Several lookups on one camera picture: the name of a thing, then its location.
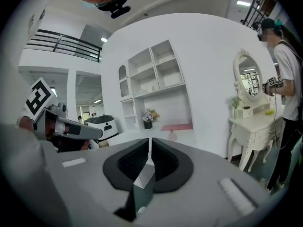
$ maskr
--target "white dressing table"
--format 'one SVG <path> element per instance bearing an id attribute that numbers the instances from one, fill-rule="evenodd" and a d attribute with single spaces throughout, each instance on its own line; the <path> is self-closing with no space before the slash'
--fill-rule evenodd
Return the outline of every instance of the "white dressing table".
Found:
<path id="1" fill-rule="evenodd" d="M 229 121 L 232 122 L 232 134 L 228 144 L 228 161 L 230 162 L 232 159 L 233 146 L 237 141 L 243 146 L 240 170 L 244 170 L 254 151 L 249 172 L 259 152 L 267 148 L 267 153 L 263 158 L 263 163 L 266 163 L 266 157 L 272 149 L 273 141 L 281 132 L 282 114 L 265 115 L 269 109 L 276 110 L 276 105 L 271 104 L 270 96 L 262 92 L 261 71 L 249 52 L 244 49 L 241 49 L 235 57 L 234 74 L 237 81 L 235 83 L 237 96 L 241 100 L 237 110 L 245 110 L 243 107 L 249 106 L 251 116 L 240 118 L 239 115 L 248 115 L 248 113 L 235 113 L 236 117 L 229 118 Z"/>

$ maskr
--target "yellow object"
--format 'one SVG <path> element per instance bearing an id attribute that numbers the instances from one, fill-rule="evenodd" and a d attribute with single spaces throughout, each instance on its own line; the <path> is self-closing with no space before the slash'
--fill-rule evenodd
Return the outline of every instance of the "yellow object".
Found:
<path id="1" fill-rule="evenodd" d="M 268 111 L 265 112 L 265 115 L 271 115 L 271 114 L 274 114 L 275 113 L 275 110 L 274 109 L 270 109 Z"/>

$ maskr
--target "black flower pot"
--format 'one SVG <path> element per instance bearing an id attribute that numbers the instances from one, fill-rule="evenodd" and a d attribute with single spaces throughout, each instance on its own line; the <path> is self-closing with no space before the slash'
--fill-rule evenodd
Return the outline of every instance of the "black flower pot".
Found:
<path id="1" fill-rule="evenodd" d="M 150 122 L 144 122 L 144 128 L 147 129 L 147 130 L 151 129 L 152 128 L 152 122 L 151 121 Z"/>

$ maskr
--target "black pants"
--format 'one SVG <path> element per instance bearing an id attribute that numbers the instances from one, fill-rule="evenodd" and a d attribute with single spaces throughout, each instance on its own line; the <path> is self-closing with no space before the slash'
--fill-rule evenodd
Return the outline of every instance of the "black pants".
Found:
<path id="1" fill-rule="evenodd" d="M 300 125 L 299 121 L 292 121 L 284 118 L 283 120 L 285 121 L 285 127 L 280 148 L 284 148 L 279 150 L 274 172 L 271 175 L 267 185 L 268 189 L 272 189 L 274 187 L 278 178 L 280 183 L 284 183 L 286 180 L 292 157 L 291 152 L 301 137 L 300 132 L 302 132 L 302 126 Z"/>

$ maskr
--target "red mat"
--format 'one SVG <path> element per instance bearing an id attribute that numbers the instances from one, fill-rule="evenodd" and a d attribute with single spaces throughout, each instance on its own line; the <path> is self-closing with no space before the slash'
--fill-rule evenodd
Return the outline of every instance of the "red mat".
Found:
<path id="1" fill-rule="evenodd" d="M 185 123 L 185 124 L 173 124 L 173 125 L 164 125 L 161 131 L 185 131 L 185 130 L 192 130 L 193 124 L 192 123 Z"/>

